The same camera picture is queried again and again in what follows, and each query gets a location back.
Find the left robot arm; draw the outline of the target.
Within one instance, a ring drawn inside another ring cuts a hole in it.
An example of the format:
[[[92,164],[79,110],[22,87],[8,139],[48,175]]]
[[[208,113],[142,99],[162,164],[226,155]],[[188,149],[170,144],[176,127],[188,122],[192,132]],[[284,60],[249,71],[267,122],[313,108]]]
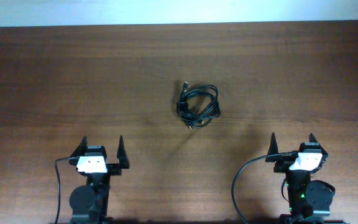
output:
[[[130,168],[130,162],[124,147],[123,137],[119,138],[116,157],[117,163],[106,162],[104,146],[89,146],[87,137],[83,137],[79,146],[70,156],[69,164],[86,177],[86,183],[75,188],[69,198],[72,209],[70,223],[112,223],[108,216],[110,180],[119,176],[123,169]]]

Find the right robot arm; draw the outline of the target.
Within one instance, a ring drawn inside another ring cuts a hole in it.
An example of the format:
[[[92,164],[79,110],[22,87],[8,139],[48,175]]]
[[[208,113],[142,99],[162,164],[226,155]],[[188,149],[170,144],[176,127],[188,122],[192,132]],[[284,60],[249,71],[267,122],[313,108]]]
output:
[[[309,141],[300,144],[297,151],[278,151],[274,134],[271,135],[266,162],[273,162],[275,173],[284,173],[282,187],[287,188],[289,214],[279,217],[280,223],[324,223],[330,216],[330,205],[336,193],[335,187],[322,180],[312,180],[311,176],[319,171],[328,153],[313,134]]]

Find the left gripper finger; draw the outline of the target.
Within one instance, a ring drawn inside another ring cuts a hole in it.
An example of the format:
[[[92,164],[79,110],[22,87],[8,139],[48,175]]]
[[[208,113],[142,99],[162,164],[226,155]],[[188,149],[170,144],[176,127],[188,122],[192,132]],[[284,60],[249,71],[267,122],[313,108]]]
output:
[[[77,165],[79,157],[84,156],[88,148],[87,137],[84,136],[79,144],[79,146],[73,151],[69,158],[70,165]]]
[[[130,168],[130,162],[124,147],[124,139],[123,136],[120,135],[119,138],[119,145],[117,149],[117,159],[119,160],[119,165],[121,169],[129,169]]]

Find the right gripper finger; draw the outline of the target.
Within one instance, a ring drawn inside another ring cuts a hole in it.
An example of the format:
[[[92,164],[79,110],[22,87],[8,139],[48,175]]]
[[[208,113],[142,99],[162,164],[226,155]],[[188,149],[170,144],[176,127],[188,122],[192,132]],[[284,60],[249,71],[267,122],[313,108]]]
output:
[[[271,138],[270,138],[270,146],[268,149],[268,155],[276,155],[278,154],[278,144],[277,144],[277,140],[275,137],[275,133],[271,134]]]
[[[322,145],[320,145],[320,143],[317,141],[313,133],[309,134],[308,148],[313,150],[320,150],[323,155],[322,158],[323,159],[328,158],[328,153],[325,151]]]

